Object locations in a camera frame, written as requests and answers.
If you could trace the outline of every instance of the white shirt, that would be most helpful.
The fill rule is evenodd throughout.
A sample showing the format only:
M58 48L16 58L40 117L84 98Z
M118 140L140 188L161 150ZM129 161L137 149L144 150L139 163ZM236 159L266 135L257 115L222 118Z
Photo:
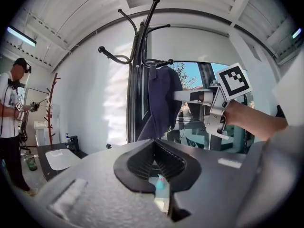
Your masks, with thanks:
M10 72L6 72L0 75L0 100L1 104L9 107L15 108L15 105L18 103L17 90L13 90L11 86L8 85L8 79L12 80L12 75ZM0 126L2 124L2 135L0 138L12 138L19 134L18 131L18 121L12 116L3 117L2 111L0 112Z

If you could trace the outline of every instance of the person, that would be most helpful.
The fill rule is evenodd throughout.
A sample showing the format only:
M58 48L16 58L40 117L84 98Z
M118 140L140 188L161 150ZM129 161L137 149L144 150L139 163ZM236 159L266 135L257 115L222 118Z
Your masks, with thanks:
M27 72L27 62L24 58L18 58L10 72L0 75L0 160L5 161L12 184L27 194L33 196L37 189L30 189L22 175L21 156L19 149L18 121L19 110L16 109L18 103L16 86ZM24 105L22 110L28 111L30 105Z
M224 111L226 125L235 125L267 141L275 132L288 126L282 117L270 116L256 109L232 100Z

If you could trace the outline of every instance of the teal object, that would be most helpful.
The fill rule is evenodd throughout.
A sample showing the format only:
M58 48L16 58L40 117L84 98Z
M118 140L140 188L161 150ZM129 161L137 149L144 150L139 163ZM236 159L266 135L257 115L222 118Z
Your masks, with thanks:
M157 190L163 190L165 188L165 184L163 183L163 176L158 174L159 178L157 180L157 183L155 185Z

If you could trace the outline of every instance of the white sticker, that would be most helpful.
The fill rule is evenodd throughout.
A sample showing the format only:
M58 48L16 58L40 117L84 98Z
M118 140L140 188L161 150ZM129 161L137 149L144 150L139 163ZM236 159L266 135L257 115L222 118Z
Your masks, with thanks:
M17 108L18 111L21 111L23 106L20 102L18 102L15 107Z
M233 168L237 168L237 169L239 169L242 166L242 163L240 163L240 162L232 161L232 160L228 160L228 159L224 159L224 158L218 159L218 163L222 164L222 165L230 166Z

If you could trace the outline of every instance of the black counter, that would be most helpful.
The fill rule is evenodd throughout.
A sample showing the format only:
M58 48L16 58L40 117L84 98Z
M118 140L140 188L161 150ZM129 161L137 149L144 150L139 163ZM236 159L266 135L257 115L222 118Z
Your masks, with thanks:
M61 149L66 149L66 148L67 148L67 146L64 143L37 147L38 157L39 157L40 165L42 168L42 172L47 181L51 180L53 177L57 176L59 173L63 172L66 169L60 170L60 171L53 170L48 163L48 160L46 157L46 152L51 151L51 150L61 150ZM76 156L78 156L80 159L87 156L87 154L82 151L79 151L78 153L75 153L73 151L71 151L71 152L73 154L75 154Z

